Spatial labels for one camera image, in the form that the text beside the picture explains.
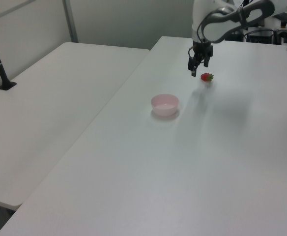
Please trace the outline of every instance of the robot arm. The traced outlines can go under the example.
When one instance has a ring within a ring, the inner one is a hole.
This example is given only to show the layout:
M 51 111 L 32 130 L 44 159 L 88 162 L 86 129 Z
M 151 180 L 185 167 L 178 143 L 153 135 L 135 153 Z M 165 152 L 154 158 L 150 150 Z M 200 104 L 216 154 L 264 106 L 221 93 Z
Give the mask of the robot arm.
M 287 11 L 287 0 L 258 0 L 237 9 L 222 0 L 195 0 L 193 8 L 193 49 L 188 69 L 196 76 L 198 66 L 208 67 L 213 56 L 211 43 L 262 19 Z

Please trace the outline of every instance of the white table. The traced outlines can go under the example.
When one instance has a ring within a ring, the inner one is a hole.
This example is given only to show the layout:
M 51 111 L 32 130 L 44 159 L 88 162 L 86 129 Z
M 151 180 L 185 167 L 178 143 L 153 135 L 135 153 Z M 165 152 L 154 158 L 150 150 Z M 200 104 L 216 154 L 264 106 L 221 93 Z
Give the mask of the white table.
M 191 44 L 160 39 L 0 236 L 287 236 L 287 51 L 215 45 L 206 89 Z
M 147 54 L 65 43 L 0 90 L 0 206 L 26 200 Z

